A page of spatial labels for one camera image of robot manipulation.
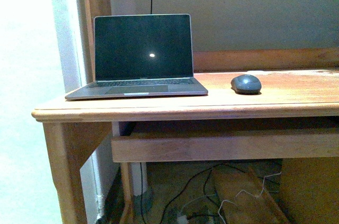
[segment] computer mouse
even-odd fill
[[[238,94],[258,94],[260,93],[260,80],[253,75],[241,75],[232,79],[232,89]]]

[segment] black screen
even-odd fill
[[[96,80],[191,76],[189,15],[95,18]]]

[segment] laptop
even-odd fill
[[[98,16],[95,81],[67,100],[207,95],[193,77],[188,14]]]

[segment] wall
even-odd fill
[[[150,13],[150,0],[113,3]],[[195,51],[339,46],[339,0],[153,0],[153,13],[191,14]]]
[[[61,223],[39,103],[65,92],[51,0],[1,0],[0,222]]]

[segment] trackpad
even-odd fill
[[[167,93],[167,85],[143,85],[143,86],[117,86],[112,87],[105,94],[124,93]]]

